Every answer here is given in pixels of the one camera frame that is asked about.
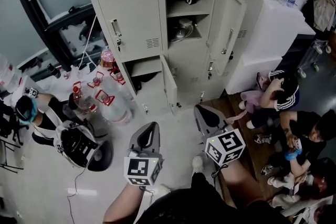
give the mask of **sneaker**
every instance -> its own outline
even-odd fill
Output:
[[[269,135],[256,134],[254,136],[254,141],[258,144],[271,144],[272,136],[270,134]]]
[[[245,110],[246,109],[245,101],[240,102],[238,106],[241,110]]]
[[[193,159],[193,173],[191,174],[191,177],[193,177],[193,175],[195,173],[201,173],[204,170],[203,167],[203,159],[201,156],[196,156]]]
[[[275,176],[271,176],[269,179],[267,179],[267,184],[270,186],[273,186],[275,180]]]
[[[255,128],[252,124],[252,121],[246,122],[246,127],[248,127],[249,129],[254,129]]]
[[[266,176],[269,173],[273,171],[274,167],[271,166],[270,164],[266,164],[262,169],[261,169],[261,175]]]

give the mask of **black t-shirt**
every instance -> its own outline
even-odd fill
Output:
[[[318,123],[321,116],[317,115],[315,112],[298,111],[297,113],[297,122],[290,122],[292,133],[301,140],[302,144],[302,154],[297,157],[297,160],[301,165],[306,159],[313,164],[326,145],[325,141],[315,143],[309,139],[311,130]]]
[[[256,201],[244,210],[238,210],[223,200],[199,199],[190,189],[175,190],[149,207],[137,224],[187,224],[187,223],[258,223],[287,224],[283,215],[265,201]]]
[[[48,106],[56,113],[56,115],[60,118],[62,122],[69,120],[69,118],[63,113],[63,104],[58,101],[56,97],[53,97],[49,101]],[[39,127],[47,130],[56,129],[56,126],[52,123],[52,121],[45,113],[43,114],[42,123],[39,125]]]

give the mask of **white floor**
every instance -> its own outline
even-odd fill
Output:
[[[202,152],[201,134],[196,127],[193,109],[180,111],[177,116],[166,114],[146,118],[140,112],[126,126],[111,127],[114,157],[109,169],[95,173],[86,170],[77,179],[79,194],[72,197],[72,214],[76,224],[102,223],[107,207],[124,188],[123,158],[132,134],[142,125],[156,121],[161,131],[160,153],[165,159],[156,184],[169,188],[189,187],[192,159]],[[24,170],[18,174],[0,169],[0,185],[4,186],[5,201],[12,212],[18,211],[25,224],[71,224],[67,195],[73,193],[75,177],[82,169],[73,168],[57,151],[28,139],[24,148]],[[213,165],[208,160],[208,180]],[[141,211],[149,205],[145,196]]]

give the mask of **white wall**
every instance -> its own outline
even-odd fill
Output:
[[[0,54],[16,66],[45,48],[20,0],[0,0]]]

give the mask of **person's arm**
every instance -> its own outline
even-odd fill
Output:
[[[298,112],[285,111],[280,113],[280,125],[286,135],[287,144],[290,148],[295,147],[295,140],[297,137],[292,134],[290,129],[290,121],[298,121]]]
[[[244,209],[255,201],[265,200],[259,184],[239,160],[230,162],[227,168],[222,169],[222,175],[238,209]]]
[[[272,93],[275,91],[283,91],[281,88],[281,84],[283,83],[284,79],[273,79],[271,84],[267,87],[266,91],[260,98],[259,105],[262,108],[273,109],[274,107],[274,100],[271,100]]]
[[[139,186],[127,184],[107,209],[103,223],[134,223],[144,191]]]
[[[48,93],[38,93],[36,99],[49,103],[54,96]]]
[[[308,160],[306,160],[302,165],[300,165],[296,160],[296,158],[289,161],[289,163],[290,163],[290,170],[294,175],[294,177],[303,175],[310,166],[310,162]]]

